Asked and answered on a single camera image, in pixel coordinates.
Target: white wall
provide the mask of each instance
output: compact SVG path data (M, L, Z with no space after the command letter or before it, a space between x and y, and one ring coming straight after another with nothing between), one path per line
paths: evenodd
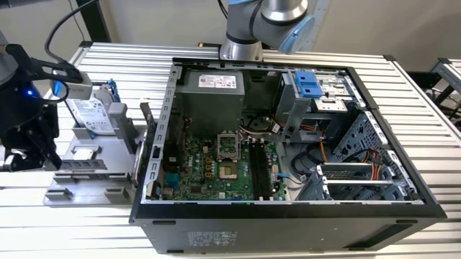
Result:
M9 43L21 44L29 56L37 59L52 60L44 53L42 45L48 33L60 18L70 12L68 1L53 0L38 4L0 10L0 30ZM81 15L76 15L86 40L89 35ZM70 18L60 27L50 51L64 59L69 59L81 42L81 35Z
M196 46L224 40L216 0L106 2L123 43ZM330 0L312 50L391 54L406 69L426 70L438 57L461 57L459 24L457 0Z
M391 54L427 70L438 57L461 58L459 25L457 0L331 0L314 51Z
M196 46L199 42L219 44L225 38L216 0L110 0L104 8L104 15L112 13L123 43Z

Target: wire bundle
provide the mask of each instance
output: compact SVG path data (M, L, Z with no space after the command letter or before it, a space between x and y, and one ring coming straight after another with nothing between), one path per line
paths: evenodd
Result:
M370 147L368 149L362 149L356 151L354 154L351 154L346 159L342 161L342 163L351 162L351 161L358 161L356 156L362 154L366 151L366 156L360 160L360 163L366 163L370 159L370 156L372 156L374 159L380 158L380 152L374 148ZM378 180L379 178L379 171L380 171L380 165L378 165L375 162L371 161L371 181Z
M374 151L372 158L378 158L379 151L375 150L372 147L370 147L370 150ZM378 166L376 163L371 163L371 181L378 180L379 177L379 171L380 171L380 165Z

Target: ram slot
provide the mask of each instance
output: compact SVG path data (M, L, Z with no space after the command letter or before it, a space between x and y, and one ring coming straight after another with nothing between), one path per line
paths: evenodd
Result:
M251 143L248 151L253 199L268 200L271 190L269 175L265 167L264 144Z

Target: aluminum extrusion table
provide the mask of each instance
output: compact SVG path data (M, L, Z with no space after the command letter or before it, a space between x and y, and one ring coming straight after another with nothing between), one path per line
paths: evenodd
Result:
M109 78L117 83L121 102L135 124L144 119L140 98L149 99L159 115L171 58L217 58L216 48L156 47L93 43L80 47L72 62L92 81ZM396 244L371 253L290 253L184 255L193 258L461 258L461 134L430 102L396 62L382 56L299 52L291 56L264 51L265 62L351 66L379 106L396 139L442 204L447 221L412 234ZM72 117L58 107L57 153L64 155L73 137ZM137 227L128 226L131 206L48 208L42 194L52 172L0 173L0 251L30 256L156 256Z

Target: blue connector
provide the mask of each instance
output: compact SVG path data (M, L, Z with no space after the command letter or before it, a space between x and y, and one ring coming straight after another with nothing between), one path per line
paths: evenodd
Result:
M165 182L169 188L177 190L179 189L179 174L167 173Z
M319 98L322 96L322 90L316 83L316 78L310 71L295 71L294 82L299 87L299 96L306 98Z
M112 91L112 100L116 103L120 103L120 96L117 95L117 88L116 88L116 83L113 81L113 79L110 78L109 81L106 82L109 89Z

